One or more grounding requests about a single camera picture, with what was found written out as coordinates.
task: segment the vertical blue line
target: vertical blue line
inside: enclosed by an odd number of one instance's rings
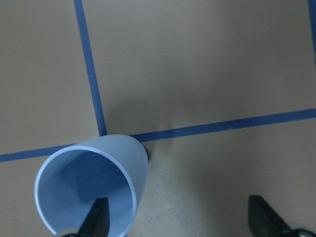
[[[311,21],[314,53],[316,53],[316,0],[309,0],[308,7],[310,10],[310,21]]]
[[[100,92],[97,82],[97,77],[95,73],[92,51],[90,46],[88,28],[85,21],[84,10],[82,5],[82,0],[74,0],[75,11],[77,16],[77,22],[80,32],[80,39],[84,54],[85,65],[87,68],[89,84],[91,89],[93,107],[95,111],[95,117],[97,120],[99,135],[104,136],[107,135],[107,129],[105,126],[104,114],[101,104]]]

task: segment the gray surface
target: gray surface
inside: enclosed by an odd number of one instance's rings
[[[84,1],[109,133],[313,108],[306,1]]]
[[[109,133],[315,108],[306,1],[84,1]],[[97,137],[72,1],[2,1],[0,154]],[[144,143],[129,237],[250,237],[247,197],[316,231],[316,120]],[[52,236],[45,158],[0,163],[0,236]]]

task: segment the floor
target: floor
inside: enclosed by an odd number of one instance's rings
[[[2,1],[1,235],[52,236],[40,166],[105,134],[150,157],[129,237],[250,237],[251,194],[315,232],[314,5]]]

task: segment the black object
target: black object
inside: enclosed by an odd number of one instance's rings
[[[308,230],[292,230],[261,196],[249,196],[248,224],[254,237],[316,237]]]
[[[109,202],[107,197],[94,201],[77,234],[63,237],[107,237],[110,229]]]

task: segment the blue tape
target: blue tape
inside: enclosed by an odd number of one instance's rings
[[[62,145],[62,146],[57,146],[57,147],[47,147],[47,148],[41,148],[41,149],[23,151],[23,152],[16,152],[16,153],[12,153],[12,154],[3,154],[3,155],[0,155],[0,162],[50,156],[51,154],[55,153],[56,151],[59,151],[60,149],[63,149],[65,147],[68,147],[71,145],[73,145],[73,144]]]
[[[107,135],[107,129],[105,126],[104,114],[103,114],[103,109],[102,109],[102,104],[101,104],[97,77],[96,77],[96,73],[94,69],[88,28],[85,21],[82,1],[74,0],[74,5],[75,5],[75,10],[76,10],[76,15],[77,15],[77,22],[78,22],[78,27],[79,27],[79,32],[80,32],[85,65],[87,68],[87,73],[88,73],[88,78],[89,78],[95,117],[97,120],[98,129],[99,129],[99,135],[104,136],[104,135]]]
[[[142,134],[132,135],[132,137],[136,138],[140,142],[149,142],[149,141],[155,141],[155,140],[161,140],[161,139],[184,137],[184,136],[197,135],[197,134],[203,134],[203,133],[227,131],[227,130],[233,130],[233,129],[263,126],[263,125],[274,124],[274,123],[298,121],[298,120],[304,120],[304,119],[315,119],[315,118],[316,118],[316,109],[310,109],[310,110],[301,110],[301,111],[288,112],[288,113],[275,114],[275,115],[253,117],[253,118],[243,118],[243,119],[237,119],[237,120],[231,120],[231,121],[225,121],[225,122],[216,122],[216,123],[197,125],[197,126],[191,126],[191,127],[175,128],[175,129],[164,130],[164,131],[142,133]],[[4,154],[4,155],[0,155],[0,162],[49,156],[53,154],[54,152],[71,145],[72,144],[36,149],[36,150],[31,150],[31,151],[17,152],[13,154]]]
[[[310,21],[311,21],[314,53],[316,53],[316,0],[309,0],[308,7],[310,10]]]
[[[169,129],[158,132],[149,132],[132,135],[140,142],[149,142],[161,139],[184,137],[190,135],[197,135],[209,132],[227,131],[246,127],[263,126],[274,123],[290,122],[303,119],[316,118],[316,109],[301,110],[289,113],[266,115],[254,118],[243,118],[225,122],[216,122],[204,125],[197,125],[191,127],[182,127]]]

